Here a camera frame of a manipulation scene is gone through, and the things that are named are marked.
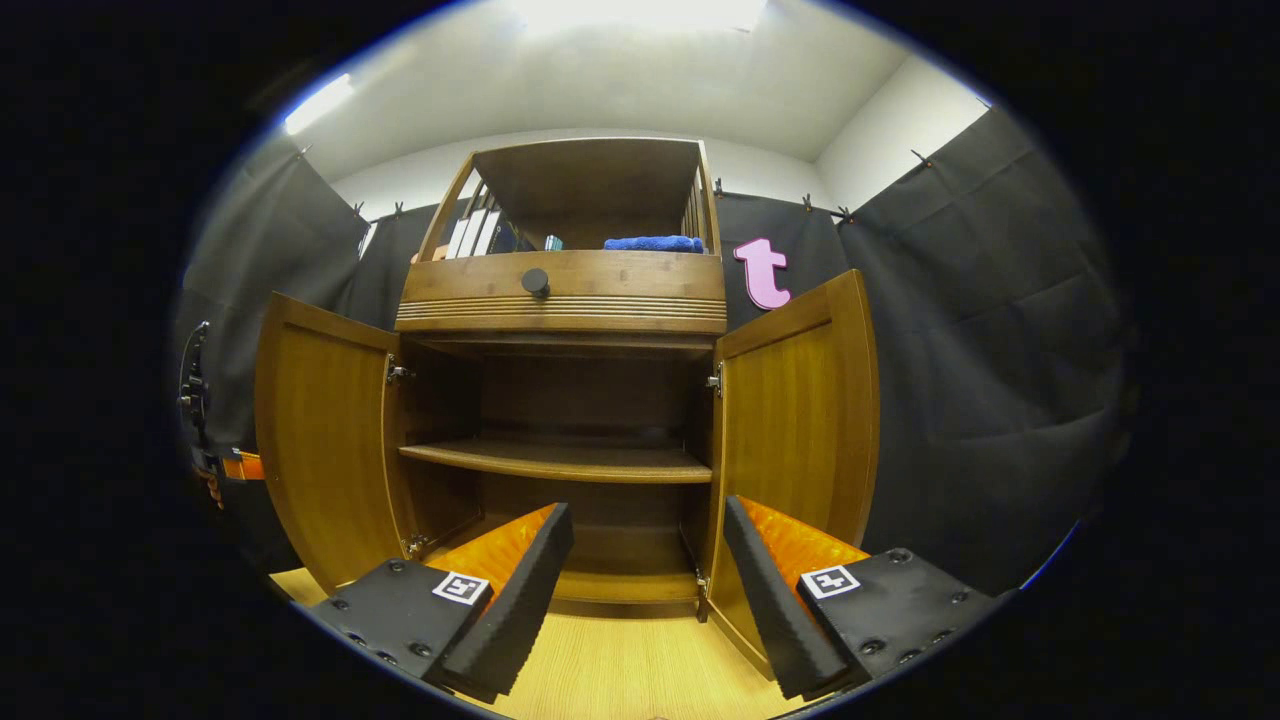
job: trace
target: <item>drawer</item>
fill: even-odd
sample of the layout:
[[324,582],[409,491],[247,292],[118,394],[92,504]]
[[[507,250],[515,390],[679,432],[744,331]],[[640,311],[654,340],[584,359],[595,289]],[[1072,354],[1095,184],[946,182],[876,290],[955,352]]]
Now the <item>drawer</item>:
[[[521,284],[547,273],[550,296]],[[719,336],[727,327],[717,255],[566,250],[417,263],[396,331],[626,332]]]

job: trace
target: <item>blue towel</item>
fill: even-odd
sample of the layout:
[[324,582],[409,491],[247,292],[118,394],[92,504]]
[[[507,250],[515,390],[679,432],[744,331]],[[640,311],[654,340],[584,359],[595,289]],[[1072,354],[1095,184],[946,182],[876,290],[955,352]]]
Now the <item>blue towel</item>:
[[625,237],[622,240],[605,240],[605,250],[660,250],[663,252],[696,252],[703,254],[703,241],[699,237],[685,237],[671,234],[662,237]]

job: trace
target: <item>drawer knob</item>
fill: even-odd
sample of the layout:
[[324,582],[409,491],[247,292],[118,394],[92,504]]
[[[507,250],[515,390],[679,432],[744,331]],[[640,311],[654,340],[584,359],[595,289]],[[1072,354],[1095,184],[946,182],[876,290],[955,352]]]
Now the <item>drawer knob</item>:
[[547,277],[547,270],[541,268],[534,268],[525,273],[525,277],[520,278],[520,284],[534,297],[549,297],[552,293],[550,279]]

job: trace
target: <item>cabinet door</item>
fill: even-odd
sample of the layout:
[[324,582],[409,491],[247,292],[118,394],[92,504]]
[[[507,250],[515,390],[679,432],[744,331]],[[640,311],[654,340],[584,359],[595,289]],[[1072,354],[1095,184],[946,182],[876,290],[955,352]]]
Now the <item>cabinet door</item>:
[[709,557],[710,615],[772,678],[723,538],[724,498],[741,495],[859,544],[879,447],[876,338],[861,273],[794,299],[716,346]]
[[289,542],[333,593],[402,557],[383,427],[399,336],[274,293],[259,340],[257,442]]

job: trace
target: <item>light fixture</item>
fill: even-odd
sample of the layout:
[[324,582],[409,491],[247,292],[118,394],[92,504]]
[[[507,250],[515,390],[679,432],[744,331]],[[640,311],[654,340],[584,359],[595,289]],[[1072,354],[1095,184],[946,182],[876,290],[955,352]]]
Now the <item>light fixture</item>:
[[530,31],[591,24],[751,32],[768,0],[518,0]]
[[316,91],[315,95],[303,100],[297,110],[289,113],[289,117],[284,118],[284,132],[297,135],[302,128],[314,123],[316,118],[337,108],[351,94],[351,74],[343,73]]

